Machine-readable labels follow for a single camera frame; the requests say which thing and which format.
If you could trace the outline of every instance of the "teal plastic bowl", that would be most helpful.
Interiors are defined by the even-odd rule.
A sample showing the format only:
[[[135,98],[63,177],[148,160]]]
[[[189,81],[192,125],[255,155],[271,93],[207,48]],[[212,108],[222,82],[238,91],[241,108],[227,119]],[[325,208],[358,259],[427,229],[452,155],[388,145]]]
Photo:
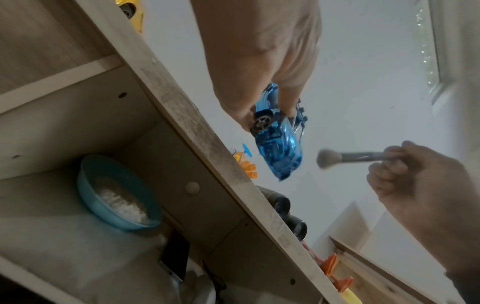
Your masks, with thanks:
[[[108,206],[97,195],[92,186],[92,183],[99,177],[113,179],[142,202],[148,215],[148,224],[140,224],[123,218]],[[157,227],[162,222],[162,210],[155,199],[154,193],[138,176],[111,158],[96,154],[84,157],[81,161],[77,187],[87,207],[112,226],[122,230],[139,230]]]

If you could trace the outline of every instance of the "brush bristles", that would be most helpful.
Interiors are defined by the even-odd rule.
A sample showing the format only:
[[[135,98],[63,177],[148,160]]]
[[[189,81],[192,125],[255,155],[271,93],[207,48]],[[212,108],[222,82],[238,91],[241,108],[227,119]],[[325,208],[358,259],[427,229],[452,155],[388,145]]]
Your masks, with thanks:
[[[323,149],[318,153],[316,163],[320,169],[327,169],[342,162],[342,155],[334,150]]]

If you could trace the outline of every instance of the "dark sleeve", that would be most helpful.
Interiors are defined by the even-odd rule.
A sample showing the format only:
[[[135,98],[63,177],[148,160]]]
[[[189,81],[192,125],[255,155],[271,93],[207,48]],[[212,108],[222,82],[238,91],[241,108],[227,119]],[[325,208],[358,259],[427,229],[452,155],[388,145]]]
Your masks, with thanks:
[[[480,303],[480,270],[465,273],[447,273],[466,304]]]

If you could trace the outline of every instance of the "smartphone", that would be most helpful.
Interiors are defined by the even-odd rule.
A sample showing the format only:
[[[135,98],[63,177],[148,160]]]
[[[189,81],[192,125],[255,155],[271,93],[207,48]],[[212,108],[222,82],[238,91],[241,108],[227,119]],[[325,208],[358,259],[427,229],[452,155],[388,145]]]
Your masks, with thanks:
[[[190,242],[174,230],[158,262],[166,272],[181,283],[185,280],[189,252]]]

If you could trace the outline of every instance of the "white rice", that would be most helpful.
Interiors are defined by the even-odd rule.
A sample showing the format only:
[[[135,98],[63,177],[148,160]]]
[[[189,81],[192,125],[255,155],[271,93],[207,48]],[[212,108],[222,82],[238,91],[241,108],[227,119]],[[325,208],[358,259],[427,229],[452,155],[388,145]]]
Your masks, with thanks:
[[[94,186],[98,196],[118,215],[140,224],[148,224],[145,206],[116,181],[108,177],[97,178]]]

